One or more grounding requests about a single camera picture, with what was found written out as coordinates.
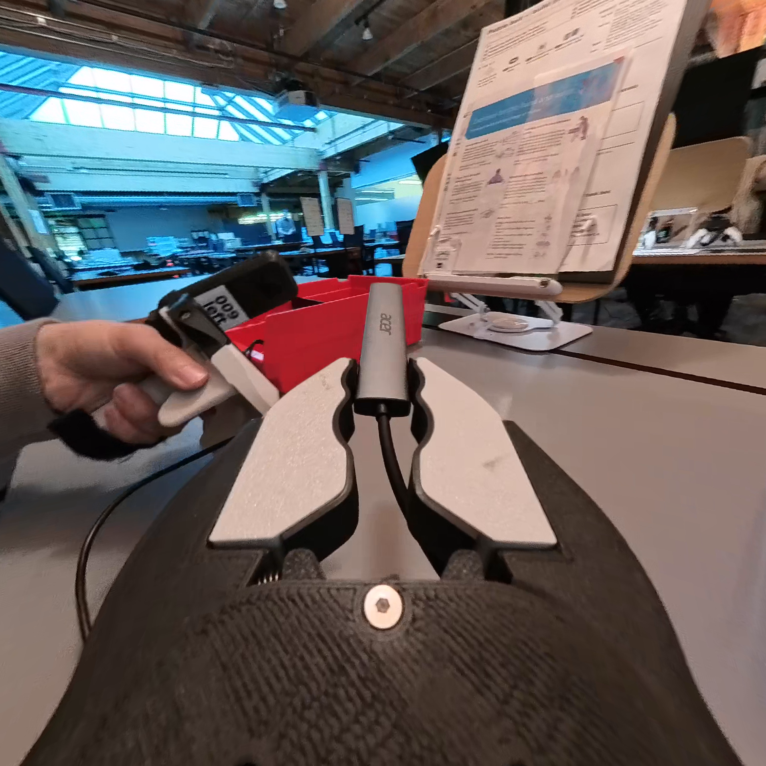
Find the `grey USB hub dark print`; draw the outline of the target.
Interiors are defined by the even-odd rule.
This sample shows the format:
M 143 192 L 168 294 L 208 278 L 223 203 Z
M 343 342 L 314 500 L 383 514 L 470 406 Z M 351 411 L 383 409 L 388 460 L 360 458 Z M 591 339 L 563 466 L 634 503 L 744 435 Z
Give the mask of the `grey USB hub dark print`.
M 376 421 L 382 462 L 402 515 L 408 511 L 408 488 L 398 463 L 391 422 L 411 412 L 407 366 L 402 286 L 375 282 L 369 289 L 354 411 Z

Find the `black hanging screen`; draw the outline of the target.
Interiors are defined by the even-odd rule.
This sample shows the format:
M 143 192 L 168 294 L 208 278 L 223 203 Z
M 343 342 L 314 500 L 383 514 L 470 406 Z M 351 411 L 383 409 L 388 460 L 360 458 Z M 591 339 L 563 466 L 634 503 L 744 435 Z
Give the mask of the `black hanging screen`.
M 423 152 L 419 152 L 411 157 L 411 162 L 415 169 L 415 173 L 422 183 L 424 183 L 430 170 L 434 167 L 436 162 L 438 162 L 440 158 L 444 157 L 448 153 L 449 148 L 450 144 L 448 142 L 440 142 L 435 146 L 432 146 L 431 148 L 428 148 Z

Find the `clear acrylic holder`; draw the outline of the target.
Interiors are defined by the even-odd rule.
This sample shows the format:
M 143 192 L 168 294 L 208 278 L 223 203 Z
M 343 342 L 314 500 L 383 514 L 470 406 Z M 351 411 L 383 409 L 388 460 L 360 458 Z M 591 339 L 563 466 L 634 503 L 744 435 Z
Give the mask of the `clear acrylic holder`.
M 697 207 L 677 207 L 648 214 L 638 245 L 644 250 L 656 247 L 681 247 L 699 229 L 701 212 Z

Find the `grey desk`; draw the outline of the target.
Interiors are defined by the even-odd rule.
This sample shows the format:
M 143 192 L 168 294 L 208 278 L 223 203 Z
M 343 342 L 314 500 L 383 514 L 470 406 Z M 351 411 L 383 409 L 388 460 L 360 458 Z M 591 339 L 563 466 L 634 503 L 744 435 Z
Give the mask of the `grey desk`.
M 596 327 L 545 355 L 430 328 L 431 359 L 516 423 L 609 516 L 662 598 L 745 764 L 764 764 L 764 350 Z M 81 652 L 73 598 L 91 524 L 195 453 L 201 422 L 115 464 L 22 452 L 2 503 L 2 764 L 19 764 Z

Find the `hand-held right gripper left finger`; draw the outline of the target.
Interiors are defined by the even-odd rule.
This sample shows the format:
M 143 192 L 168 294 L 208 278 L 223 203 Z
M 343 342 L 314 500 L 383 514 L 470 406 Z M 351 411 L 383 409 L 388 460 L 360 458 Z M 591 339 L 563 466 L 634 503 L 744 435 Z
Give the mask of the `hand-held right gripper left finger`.
M 296 549 L 322 561 L 350 540 L 359 494 L 349 445 L 358 363 L 340 358 L 285 394 L 263 417 L 212 527 L 216 549 Z

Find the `dark blue office chair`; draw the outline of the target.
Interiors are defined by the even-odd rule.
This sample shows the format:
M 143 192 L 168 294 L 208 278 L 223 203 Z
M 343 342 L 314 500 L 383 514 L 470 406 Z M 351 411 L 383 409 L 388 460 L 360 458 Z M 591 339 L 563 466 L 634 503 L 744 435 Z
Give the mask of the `dark blue office chair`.
M 52 285 L 4 239 L 1 239 L 1 299 L 24 321 L 49 317 L 59 304 Z

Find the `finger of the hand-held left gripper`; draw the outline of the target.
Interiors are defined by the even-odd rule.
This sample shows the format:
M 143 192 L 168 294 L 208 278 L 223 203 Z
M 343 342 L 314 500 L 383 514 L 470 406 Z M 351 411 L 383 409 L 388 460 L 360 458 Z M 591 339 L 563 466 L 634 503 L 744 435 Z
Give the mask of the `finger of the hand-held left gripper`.
M 265 415 L 280 400 L 276 386 L 234 344 L 217 350 L 211 363 L 260 415 Z

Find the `blue header exercise sheet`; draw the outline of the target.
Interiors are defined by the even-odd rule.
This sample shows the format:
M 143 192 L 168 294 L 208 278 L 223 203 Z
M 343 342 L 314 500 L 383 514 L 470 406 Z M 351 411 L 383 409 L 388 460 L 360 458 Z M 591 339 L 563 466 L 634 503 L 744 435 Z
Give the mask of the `blue header exercise sheet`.
M 600 53 L 470 111 L 436 223 L 463 241 L 452 273 L 559 272 L 629 63 Z

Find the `black cable blue ring plug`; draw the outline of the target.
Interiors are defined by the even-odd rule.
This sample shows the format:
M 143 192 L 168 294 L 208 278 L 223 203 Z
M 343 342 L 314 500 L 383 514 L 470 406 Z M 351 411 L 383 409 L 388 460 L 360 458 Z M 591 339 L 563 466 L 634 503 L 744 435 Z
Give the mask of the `black cable blue ring plug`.
M 123 492 L 117 495 L 93 521 L 78 552 L 73 583 L 75 615 L 77 618 L 77 628 L 81 637 L 82 645 L 85 645 L 87 642 L 93 627 L 91 608 L 87 595 L 87 568 L 91 557 L 93 544 L 96 541 L 97 536 L 102 530 L 103 526 L 109 521 L 112 513 L 115 512 L 122 503 L 131 498 L 135 493 L 139 492 L 139 490 L 144 489 L 145 487 L 153 484 L 161 478 L 166 477 L 169 474 L 173 474 L 181 468 L 196 463 L 202 458 L 215 454 L 224 446 L 228 445 L 232 440 L 233 437 L 229 437 L 228 439 L 223 440 L 218 444 L 214 444 L 213 446 L 199 450 L 190 456 L 178 460 L 169 466 L 161 468 L 160 470 L 157 470 L 152 474 L 141 478 L 135 483 L 129 485 Z

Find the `person's left forearm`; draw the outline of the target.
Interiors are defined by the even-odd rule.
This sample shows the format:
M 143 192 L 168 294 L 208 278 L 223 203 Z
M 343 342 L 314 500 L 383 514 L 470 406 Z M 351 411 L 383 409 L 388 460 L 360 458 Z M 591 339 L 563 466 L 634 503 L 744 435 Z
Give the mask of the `person's left forearm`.
M 54 413 L 43 395 L 37 339 L 55 323 L 38 319 L 1 330 L 1 497 L 12 481 L 18 456 L 28 445 L 54 439 Z

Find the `person's left hand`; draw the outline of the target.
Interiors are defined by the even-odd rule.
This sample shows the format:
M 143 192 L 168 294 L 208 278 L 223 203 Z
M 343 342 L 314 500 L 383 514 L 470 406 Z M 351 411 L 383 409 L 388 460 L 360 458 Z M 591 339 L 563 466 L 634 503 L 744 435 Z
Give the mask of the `person's left hand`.
M 158 421 L 158 404 L 139 386 L 156 376 L 172 390 L 195 391 L 205 367 L 142 323 L 56 322 L 35 341 L 41 391 L 58 415 L 103 410 L 103 424 L 118 440 L 158 443 L 173 429 Z

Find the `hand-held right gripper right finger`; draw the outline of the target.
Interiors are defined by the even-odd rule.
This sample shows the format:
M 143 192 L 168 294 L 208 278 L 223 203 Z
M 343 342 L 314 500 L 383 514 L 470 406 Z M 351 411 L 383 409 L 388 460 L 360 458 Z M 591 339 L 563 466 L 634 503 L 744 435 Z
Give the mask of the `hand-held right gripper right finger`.
M 502 551 L 558 545 L 503 418 L 426 358 L 408 363 L 416 448 L 408 529 L 430 563 L 460 550 L 494 563 Z

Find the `neighbouring wooden table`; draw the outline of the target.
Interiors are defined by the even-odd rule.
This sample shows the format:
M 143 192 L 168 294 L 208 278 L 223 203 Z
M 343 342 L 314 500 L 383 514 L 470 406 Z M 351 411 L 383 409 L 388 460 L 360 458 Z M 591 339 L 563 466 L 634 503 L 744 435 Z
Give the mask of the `neighbouring wooden table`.
M 735 298 L 765 293 L 764 253 L 634 256 L 622 285 L 640 331 L 717 340 Z

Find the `ceiling projector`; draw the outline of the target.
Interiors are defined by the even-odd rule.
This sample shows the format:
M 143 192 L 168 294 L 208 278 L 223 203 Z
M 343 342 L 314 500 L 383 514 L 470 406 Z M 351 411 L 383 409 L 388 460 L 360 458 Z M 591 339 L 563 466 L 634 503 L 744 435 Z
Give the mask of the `ceiling projector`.
M 289 122 L 311 120 L 320 111 L 320 102 L 313 91 L 284 90 L 274 99 L 274 117 Z

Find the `red plastic bin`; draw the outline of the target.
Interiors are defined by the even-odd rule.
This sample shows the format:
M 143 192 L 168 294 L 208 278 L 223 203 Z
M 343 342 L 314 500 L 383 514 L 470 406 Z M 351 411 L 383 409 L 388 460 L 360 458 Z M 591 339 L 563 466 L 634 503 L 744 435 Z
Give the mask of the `red plastic bin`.
M 370 286 L 401 286 L 408 345 L 421 340 L 428 281 L 420 278 L 351 275 L 298 286 L 291 302 L 225 333 L 285 394 L 339 358 L 359 360 Z

